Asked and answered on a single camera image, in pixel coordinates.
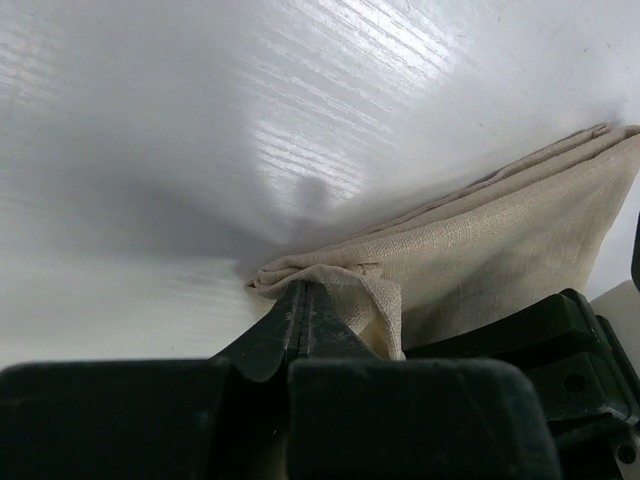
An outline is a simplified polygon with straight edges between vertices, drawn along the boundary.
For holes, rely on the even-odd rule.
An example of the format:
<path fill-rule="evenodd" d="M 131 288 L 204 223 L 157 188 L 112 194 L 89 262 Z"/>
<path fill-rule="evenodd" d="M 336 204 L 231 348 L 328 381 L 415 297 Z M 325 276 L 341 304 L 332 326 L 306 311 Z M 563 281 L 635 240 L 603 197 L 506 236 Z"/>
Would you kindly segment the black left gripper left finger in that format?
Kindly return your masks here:
<path fill-rule="evenodd" d="M 1 373 L 5 479 L 282 479 L 298 292 L 209 359 Z"/>

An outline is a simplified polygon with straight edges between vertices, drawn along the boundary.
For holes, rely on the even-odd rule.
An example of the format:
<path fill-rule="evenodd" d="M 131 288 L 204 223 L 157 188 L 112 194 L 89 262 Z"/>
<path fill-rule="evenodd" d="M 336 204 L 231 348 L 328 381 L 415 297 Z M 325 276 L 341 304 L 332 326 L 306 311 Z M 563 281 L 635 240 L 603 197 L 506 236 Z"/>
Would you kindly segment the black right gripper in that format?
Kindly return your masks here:
<path fill-rule="evenodd" d="M 638 478 L 639 378 L 609 321 L 580 293 L 565 289 L 407 356 L 516 366 L 537 391 L 565 478 Z"/>

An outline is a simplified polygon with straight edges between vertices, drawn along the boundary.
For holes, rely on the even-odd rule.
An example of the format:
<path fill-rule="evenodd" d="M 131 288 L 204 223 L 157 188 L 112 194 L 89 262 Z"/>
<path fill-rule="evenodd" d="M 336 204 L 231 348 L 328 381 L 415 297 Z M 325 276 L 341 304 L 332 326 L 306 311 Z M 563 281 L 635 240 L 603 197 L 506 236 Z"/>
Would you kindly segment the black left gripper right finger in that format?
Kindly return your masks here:
<path fill-rule="evenodd" d="M 297 282 L 289 356 L 292 479 L 558 479 L 532 383 L 491 359 L 376 357 L 326 289 Z"/>

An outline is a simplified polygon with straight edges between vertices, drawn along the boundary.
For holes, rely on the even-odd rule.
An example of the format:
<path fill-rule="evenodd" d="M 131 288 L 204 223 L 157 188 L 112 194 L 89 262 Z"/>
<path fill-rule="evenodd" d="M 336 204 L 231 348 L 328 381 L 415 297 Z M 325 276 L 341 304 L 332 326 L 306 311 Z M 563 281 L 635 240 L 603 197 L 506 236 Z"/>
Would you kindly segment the beige cloth napkin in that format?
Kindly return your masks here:
<path fill-rule="evenodd" d="M 639 130 L 597 125 L 494 175 L 332 245 L 258 269 L 258 305 L 323 284 L 376 353 L 483 327 L 581 290 L 639 171 Z"/>

